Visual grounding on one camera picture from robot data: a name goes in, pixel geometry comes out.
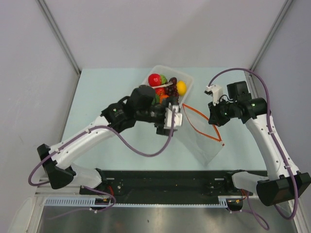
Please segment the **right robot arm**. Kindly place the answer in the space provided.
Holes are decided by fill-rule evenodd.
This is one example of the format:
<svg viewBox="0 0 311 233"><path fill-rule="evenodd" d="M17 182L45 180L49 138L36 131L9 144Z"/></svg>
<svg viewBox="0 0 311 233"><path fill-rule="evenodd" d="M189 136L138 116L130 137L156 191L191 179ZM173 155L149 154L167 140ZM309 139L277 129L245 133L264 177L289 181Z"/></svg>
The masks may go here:
<svg viewBox="0 0 311 233"><path fill-rule="evenodd" d="M245 81L227 85L229 100L224 99L219 85L210 85L205 93L212 96L208 104L209 124L223 126L238 118L253 136L264 159L267 176L245 170L229 172L224 189L230 195L241 189L256 194L266 206L276 205L300 197L311 183L309 173L300 172L289 157L273 125L273 118L263 98L252 98Z"/></svg>

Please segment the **clear zip bag orange zipper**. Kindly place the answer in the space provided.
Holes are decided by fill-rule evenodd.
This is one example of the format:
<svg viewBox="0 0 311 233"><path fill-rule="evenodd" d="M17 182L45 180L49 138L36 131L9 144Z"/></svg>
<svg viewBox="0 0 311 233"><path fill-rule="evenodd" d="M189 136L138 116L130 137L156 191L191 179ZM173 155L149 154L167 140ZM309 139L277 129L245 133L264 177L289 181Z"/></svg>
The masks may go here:
<svg viewBox="0 0 311 233"><path fill-rule="evenodd" d="M182 104L183 122L174 136L203 166L207 166L225 145L218 128L209 118L187 104Z"/></svg>

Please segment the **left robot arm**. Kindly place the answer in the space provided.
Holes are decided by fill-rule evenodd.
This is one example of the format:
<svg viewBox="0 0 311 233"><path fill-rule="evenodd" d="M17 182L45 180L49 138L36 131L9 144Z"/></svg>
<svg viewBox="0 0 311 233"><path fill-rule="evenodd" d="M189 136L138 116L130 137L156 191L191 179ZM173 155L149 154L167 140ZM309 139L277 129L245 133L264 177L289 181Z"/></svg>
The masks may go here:
<svg viewBox="0 0 311 233"><path fill-rule="evenodd" d="M87 169L74 164L81 155L113 136L121 137L121 132L134 127L135 123L153 123L156 134L167 136L182 125L182 113L177 97L167 97L156 101L155 90L148 85L140 85L131 95L110 104L84 129L71 138L56 145L42 144L37 148L48 181L52 189L61 189L69 184L91 188L102 194L107 190L107 181L98 169Z"/></svg>

